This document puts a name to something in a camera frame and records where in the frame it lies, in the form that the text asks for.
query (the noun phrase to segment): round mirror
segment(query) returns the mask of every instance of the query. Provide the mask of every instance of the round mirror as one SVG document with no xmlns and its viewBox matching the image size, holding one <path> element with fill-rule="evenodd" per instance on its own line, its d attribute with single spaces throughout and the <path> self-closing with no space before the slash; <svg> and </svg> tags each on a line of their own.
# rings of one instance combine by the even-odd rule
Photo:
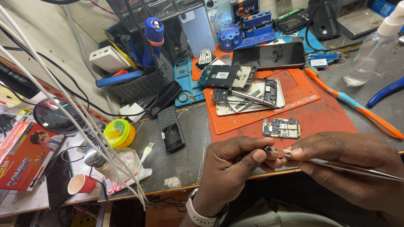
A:
<svg viewBox="0 0 404 227">
<path fill-rule="evenodd" d="M 74 108 L 67 102 L 54 98 L 69 114 L 77 121 L 82 128 L 85 122 Z M 49 99 L 41 100 L 33 109 L 33 116 L 36 123 L 40 124 L 44 129 L 54 133 L 68 134 L 77 132 L 78 129 L 73 122 Z"/>
</svg>

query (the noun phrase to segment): pliers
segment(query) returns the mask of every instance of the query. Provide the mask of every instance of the pliers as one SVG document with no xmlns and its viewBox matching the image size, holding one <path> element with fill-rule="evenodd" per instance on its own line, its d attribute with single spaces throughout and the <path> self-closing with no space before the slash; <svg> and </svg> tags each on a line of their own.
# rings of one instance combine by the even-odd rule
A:
<svg viewBox="0 0 404 227">
<path fill-rule="evenodd" d="M 404 77 L 397 80 L 396 82 L 393 82 L 392 84 L 388 85 L 387 87 L 381 89 L 378 93 L 376 93 L 368 102 L 367 106 L 368 107 L 373 107 L 378 103 L 380 100 L 385 98 L 386 96 L 397 92 L 400 89 L 404 88 Z"/>
</svg>

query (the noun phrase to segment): smartwatch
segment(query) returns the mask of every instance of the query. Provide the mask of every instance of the smartwatch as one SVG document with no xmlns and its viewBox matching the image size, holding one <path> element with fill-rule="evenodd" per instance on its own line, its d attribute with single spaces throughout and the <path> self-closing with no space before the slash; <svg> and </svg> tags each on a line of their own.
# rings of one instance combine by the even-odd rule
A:
<svg viewBox="0 0 404 227">
<path fill-rule="evenodd" d="M 199 187 L 195 188 L 187 198 L 187 211 L 188 215 L 191 220 L 198 226 L 201 227 L 217 227 L 219 226 L 224 220 L 227 215 L 227 211 L 229 210 L 229 203 L 223 208 L 223 210 L 215 217 L 204 217 L 199 215 L 192 205 L 192 199 L 195 196 L 196 192 L 198 191 Z"/>
</svg>

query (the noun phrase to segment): orange rubber band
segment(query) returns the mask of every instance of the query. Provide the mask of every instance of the orange rubber band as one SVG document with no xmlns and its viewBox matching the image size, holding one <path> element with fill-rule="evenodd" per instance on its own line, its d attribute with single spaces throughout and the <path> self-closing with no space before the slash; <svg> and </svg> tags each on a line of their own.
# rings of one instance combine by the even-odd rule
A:
<svg viewBox="0 0 404 227">
<path fill-rule="evenodd" d="M 149 40 L 149 42 L 150 42 L 150 44 L 152 46 L 161 46 L 164 43 L 164 38 L 163 38 L 163 41 L 161 41 L 161 42 L 153 42 L 153 41 L 150 41 L 150 40 Z"/>
</svg>

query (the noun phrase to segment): tweezers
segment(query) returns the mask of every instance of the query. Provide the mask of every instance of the tweezers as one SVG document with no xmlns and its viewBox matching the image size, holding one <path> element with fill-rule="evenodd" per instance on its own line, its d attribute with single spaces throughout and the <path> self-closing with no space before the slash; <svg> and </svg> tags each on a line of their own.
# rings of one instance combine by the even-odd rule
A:
<svg viewBox="0 0 404 227">
<path fill-rule="evenodd" d="M 287 150 L 284 150 L 284 149 L 281 149 L 281 148 L 273 148 L 273 147 L 267 146 L 266 148 L 264 148 L 264 150 L 267 153 L 275 153 L 275 154 L 282 155 L 282 156 L 285 156 L 285 157 L 288 157 L 288 158 L 292 158 L 288 154 L 278 153 L 278 151 L 284 151 L 284 152 L 290 153 L 290 151 L 287 151 Z M 383 173 L 383 172 L 379 172 L 379 171 L 376 171 L 376 170 L 371 170 L 371 169 L 366 169 L 366 168 L 350 165 L 350 164 L 343 163 L 343 162 L 336 162 L 336 161 L 331 161 L 331 160 L 326 160 L 326 159 L 319 159 L 319 158 L 314 158 L 314 159 L 310 159 L 310 160 L 307 160 L 307 161 L 313 162 L 313 163 L 316 163 L 316 164 L 319 164 L 319 165 L 323 165 L 323 166 L 328 166 L 328 167 L 331 167 L 331 168 L 340 169 L 340 170 L 345 170 L 345 171 L 355 172 L 355 173 L 364 174 L 364 175 L 368 175 L 368 176 L 373 176 L 373 177 L 379 177 L 379 178 L 384 178 L 384 179 L 404 182 L 404 179 L 400 178 L 400 177 L 396 177 L 396 176 L 393 176 L 393 175 L 390 175 L 390 174 L 387 174 L 387 173 Z"/>
</svg>

